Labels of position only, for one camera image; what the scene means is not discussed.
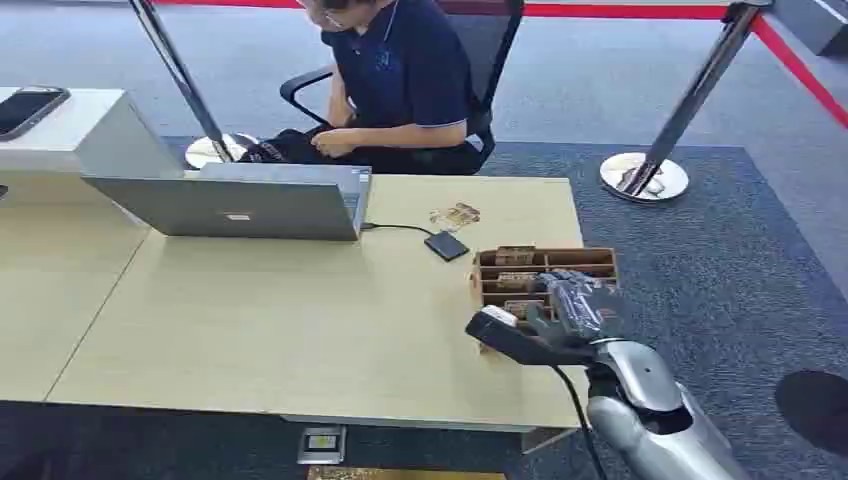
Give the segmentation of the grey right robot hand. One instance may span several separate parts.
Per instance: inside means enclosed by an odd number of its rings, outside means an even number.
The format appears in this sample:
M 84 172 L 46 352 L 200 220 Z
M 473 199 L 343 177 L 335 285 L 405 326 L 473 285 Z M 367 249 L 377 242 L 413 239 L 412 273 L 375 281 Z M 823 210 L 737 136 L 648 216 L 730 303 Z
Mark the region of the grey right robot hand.
M 614 281 L 555 270 L 536 275 L 532 287 L 548 300 L 528 306 L 526 319 L 552 346 L 582 347 L 611 336 L 619 325 L 623 297 Z

